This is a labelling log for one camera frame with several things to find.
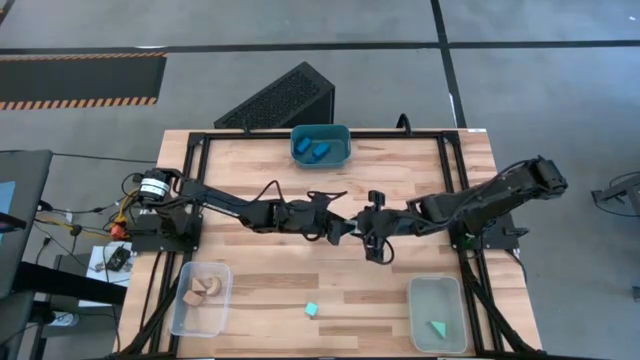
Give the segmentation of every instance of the concrete floor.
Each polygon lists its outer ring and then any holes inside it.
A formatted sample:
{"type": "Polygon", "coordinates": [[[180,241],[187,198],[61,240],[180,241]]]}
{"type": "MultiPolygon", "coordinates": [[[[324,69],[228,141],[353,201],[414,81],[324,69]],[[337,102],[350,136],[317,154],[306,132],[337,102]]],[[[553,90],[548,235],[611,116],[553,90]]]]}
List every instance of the concrete floor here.
{"type": "MultiPolygon", "coordinates": [[[[640,39],[635,1],[441,3],[450,41],[640,39]]],[[[418,0],[17,0],[0,26],[0,48],[435,39],[430,4],[418,0]]],[[[638,170],[640,49],[458,50],[452,56],[468,126],[489,130],[499,167],[542,154],[556,160],[570,184],[553,204],[515,212],[518,225],[532,230],[522,239],[522,257],[545,349],[637,358],[640,307],[630,288],[640,284],[640,224],[597,211],[589,191],[638,170]]],[[[303,60],[336,85],[337,123],[391,126],[405,112],[415,127],[453,126],[436,50],[180,54],[169,56],[155,107],[0,112],[0,143],[3,149],[155,159],[165,129],[210,128],[303,60]]],[[[54,158],[44,198],[75,209],[107,204],[119,196],[126,174],[145,168],[54,158]]],[[[70,246],[68,236],[52,232],[70,246]]],[[[34,230],[31,240],[27,261],[42,235],[34,230]]],[[[84,239],[78,252],[100,243],[84,239]]],[[[41,261],[52,264],[57,253],[50,245],[41,261]]],[[[45,358],[101,356],[112,344],[113,333],[58,338],[45,358]]]]}

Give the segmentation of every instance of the teal cube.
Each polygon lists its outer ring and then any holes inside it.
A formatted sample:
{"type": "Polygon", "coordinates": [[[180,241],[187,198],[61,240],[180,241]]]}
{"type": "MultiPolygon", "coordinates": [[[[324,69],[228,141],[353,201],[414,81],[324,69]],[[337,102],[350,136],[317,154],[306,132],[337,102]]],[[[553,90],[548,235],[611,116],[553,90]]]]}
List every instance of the teal cube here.
{"type": "Polygon", "coordinates": [[[318,305],[314,303],[307,303],[307,307],[304,309],[304,312],[309,316],[316,316],[318,313],[318,305]]]}

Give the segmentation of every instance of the black floor mat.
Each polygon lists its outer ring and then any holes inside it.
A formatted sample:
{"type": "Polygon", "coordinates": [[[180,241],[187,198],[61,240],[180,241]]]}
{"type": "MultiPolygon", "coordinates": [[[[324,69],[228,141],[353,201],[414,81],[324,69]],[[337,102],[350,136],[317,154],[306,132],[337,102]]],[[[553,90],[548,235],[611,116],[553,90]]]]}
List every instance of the black floor mat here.
{"type": "Polygon", "coordinates": [[[0,57],[0,110],[154,105],[166,53],[0,57]]]}

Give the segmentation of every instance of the wooden table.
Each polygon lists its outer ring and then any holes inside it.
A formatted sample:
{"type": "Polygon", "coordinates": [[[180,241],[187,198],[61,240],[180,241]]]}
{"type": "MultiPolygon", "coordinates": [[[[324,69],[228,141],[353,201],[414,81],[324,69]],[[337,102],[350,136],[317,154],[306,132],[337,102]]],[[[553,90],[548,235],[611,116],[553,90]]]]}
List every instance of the wooden table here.
{"type": "MultiPolygon", "coordinates": [[[[189,132],[165,132],[159,167],[182,169],[189,132]]],[[[460,138],[471,185],[490,179],[496,168],[487,133],[460,130],[460,138]]],[[[449,158],[457,179],[453,156],[449,158]]],[[[384,192],[387,206],[395,208],[403,208],[409,198],[445,190],[436,142],[430,139],[354,139],[345,167],[314,171],[300,170],[293,164],[288,140],[211,143],[207,185],[251,199],[273,179],[280,182],[287,200],[305,198],[307,190],[348,190],[330,206],[331,211],[345,217],[369,205],[367,192],[372,189],[384,192]]],[[[255,234],[233,218],[208,211],[204,214],[201,245],[193,261],[224,262],[231,268],[231,307],[222,335],[213,339],[182,337],[179,356],[424,355],[410,339],[407,283],[417,274],[445,274],[461,281],[458,259],[446,231],[428,237],[394,238],[396,259],[390,266],[381,266],[365,261],[356,238],[343,237],[335,247],[326,240],[307,242],[299,235],[255,234]],[[304,313],[307,302],[319,305],[313,319],[304,313]]],[[[539,348],[521,268],[504,251],[485,254],[497,306],[522,338],[539,348]]],[[[145,253],[135,260],[120,320],[123,346],[138,332],[155,257],[155,253],[145,253]]],[[[147,316],[155,308],[161,271],[159,266],[147,316]]],[[[486,315],[478,306],[485,346],[490,349],[486,315]]],[[[169,309],[161,350],[168,348],[171,314],[169,309]]],[[[467,351],[472,354],[469,331],[467,338],[467,351]]]]}

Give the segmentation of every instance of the green triangular block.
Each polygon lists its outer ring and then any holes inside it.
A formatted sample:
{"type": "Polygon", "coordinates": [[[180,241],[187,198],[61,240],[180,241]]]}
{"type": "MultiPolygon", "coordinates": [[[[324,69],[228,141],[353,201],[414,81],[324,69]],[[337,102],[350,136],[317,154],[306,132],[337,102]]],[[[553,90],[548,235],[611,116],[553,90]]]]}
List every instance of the green triangular block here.
{"type": "Polygon", "coordinates": [[[430,323],[441,338],[447,338],[447,324],[440,321],[430,321],[430,323]]]}

